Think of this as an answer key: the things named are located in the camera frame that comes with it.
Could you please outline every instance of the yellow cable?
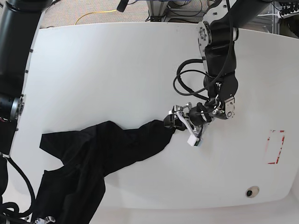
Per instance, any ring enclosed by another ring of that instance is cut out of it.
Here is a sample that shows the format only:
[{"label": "yellow cable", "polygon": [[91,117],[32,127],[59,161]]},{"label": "yellow cable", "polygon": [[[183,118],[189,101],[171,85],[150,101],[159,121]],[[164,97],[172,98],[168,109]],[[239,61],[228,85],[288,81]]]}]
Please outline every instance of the yellow cable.
[{"label": "yellow cable", "polygon": [[112,12],[116,12],[117,10],[110,10],[110,11],[102,11],[102,12],[92,12],[92,13],[87,13],[83,16],[81,16],[75,23],[75,25],[79,22],[79,20],[81,20],[84,16],[89,15],[89,14],[96,14],[96,13],[112,13]]}]

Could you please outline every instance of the white tabletop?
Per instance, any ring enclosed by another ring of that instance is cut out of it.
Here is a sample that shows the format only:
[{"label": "white tabletop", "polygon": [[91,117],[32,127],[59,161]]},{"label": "white tabletop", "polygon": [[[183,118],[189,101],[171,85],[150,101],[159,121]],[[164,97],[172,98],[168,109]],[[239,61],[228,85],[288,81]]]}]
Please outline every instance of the white tabletop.
[{"label": "white tabletop", "polygon": [[[197,26],[182,23],[41,30],[12,152],[35,192],[44,170],[62,166],[39,149],[42,133],[81,130],[107,120],[137,128],[164,119],[174,105],[196,105],[198,99],[178,95],[172,81],[183,61],[200,57],[197,38]],[[177,131],[160,154],[107,176],[101,206],[188,209],[285,197],[299,165],[298,49],[295,39],[240,30],[235,44],[239,81],[235,117],[215,120],[201,147],[190,147],[189,133]],[[194,68],[203,70],[202,65]],[[183,79],[194,90],[203,85],[198,74]],[[277,157],[283,135],[279,163],[268,164]],[[4,200],[26,209],[28,190],[12,168],[9,175]],[[252,186],[258,186],[260,193],[247,198],[245,192]]]}]

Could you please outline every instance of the white table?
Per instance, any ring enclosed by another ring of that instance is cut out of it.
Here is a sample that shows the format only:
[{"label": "white table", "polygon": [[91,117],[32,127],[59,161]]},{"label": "white table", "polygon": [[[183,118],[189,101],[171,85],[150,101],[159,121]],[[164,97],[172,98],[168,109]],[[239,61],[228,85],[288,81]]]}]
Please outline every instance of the white table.
[{"label": "white table", "polygon": [[[107,120],[137,128],[192,102],[172,88],[177,67],[199,58],[197,27],[177,23],[110,23],[41,30],[27,80],[26,105],[12,157],[37,193],[42,174],[62,163],[39,149],[42,133],[81,130]],[[299,166],[299,41],[240,30],[236,42],[235,117],[215,120],[201,147],[177,131],[160,154],[106,177],[101,206],[193,209],[261,203],[285,197]],[[201,88],[203,77],[185,75]],[[268,164],[284,130],[278,164]],[[23,180],[9,167],[5,201],[29,205]],[[247,198],[246,190],[260,193]]]}]

